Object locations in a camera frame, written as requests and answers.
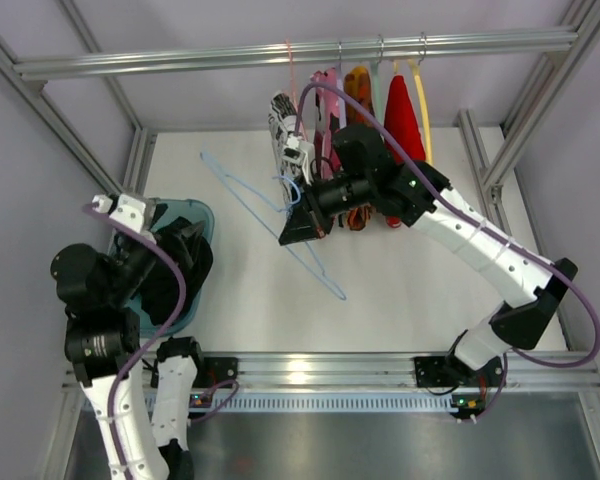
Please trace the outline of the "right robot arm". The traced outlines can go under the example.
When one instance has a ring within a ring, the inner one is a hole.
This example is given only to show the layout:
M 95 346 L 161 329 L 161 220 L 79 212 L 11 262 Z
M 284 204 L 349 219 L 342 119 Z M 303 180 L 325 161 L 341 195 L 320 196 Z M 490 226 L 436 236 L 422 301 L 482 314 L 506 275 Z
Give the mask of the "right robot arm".
M 464 331 L 443 357 L 441 373 L 463 385 L 510 349 L 538 344 L 577 272 L 568 259 L 526 258 L 454 189 L 441 172 L 418 162 L 397 164 L 380 134 L 358 124 L 335 134 L 342 169 L 331 179 L 295 179 L 291 206 L 278 238 L 287 246 L 325 237 L 337 215 L 370 205 L 436 240 L 488 281 L 502 298 L 494 313 Z

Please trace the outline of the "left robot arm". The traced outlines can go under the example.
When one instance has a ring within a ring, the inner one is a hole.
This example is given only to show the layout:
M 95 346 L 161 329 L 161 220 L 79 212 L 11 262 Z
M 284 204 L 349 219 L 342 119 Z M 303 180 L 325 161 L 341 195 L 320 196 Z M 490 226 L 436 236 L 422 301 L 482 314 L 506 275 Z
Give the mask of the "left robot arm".
M 176 305 L 187 315 L 213 262 L 205 222 L 177 217 L 154 233 L 158 246 L 179 267 L 171 269 L 145 245 L 117 237 L 113 256 L 88 244 L 71 244 L 50 266 L 65 305 L 64 351 L 91 403 L 114 479 L 191 479 L 187 441 L 190 390 L 204 377 L 204 357 L 193 337 L 170 337 L 156 352 L 154 409 L 144 408 L 142 367 L 124 366 L 140 348 L 141 310 L 162 326 Z

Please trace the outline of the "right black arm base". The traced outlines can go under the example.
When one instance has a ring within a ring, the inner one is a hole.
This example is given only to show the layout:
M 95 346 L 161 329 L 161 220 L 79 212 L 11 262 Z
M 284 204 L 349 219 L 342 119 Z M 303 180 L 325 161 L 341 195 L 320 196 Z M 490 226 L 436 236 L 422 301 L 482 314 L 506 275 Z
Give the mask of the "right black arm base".
M 413 363 L 417 386 L 426 389 L 497 387 L 504 373 L 499 357 L 491 359 L 478 370 L 450 355 L 416 356 Z

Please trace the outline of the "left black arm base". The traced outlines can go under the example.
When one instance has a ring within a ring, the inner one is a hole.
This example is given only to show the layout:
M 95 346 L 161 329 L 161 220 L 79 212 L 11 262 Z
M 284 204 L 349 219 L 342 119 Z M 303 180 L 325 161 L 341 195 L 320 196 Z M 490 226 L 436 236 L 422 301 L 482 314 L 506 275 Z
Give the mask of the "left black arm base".
M 239 359 L 234 356 L 205 356 L 196 359 L 194 364 L 197 369 L 192 384 L 194 389 L 209 388 L 224 380 L 235 380 L 238 375 Z

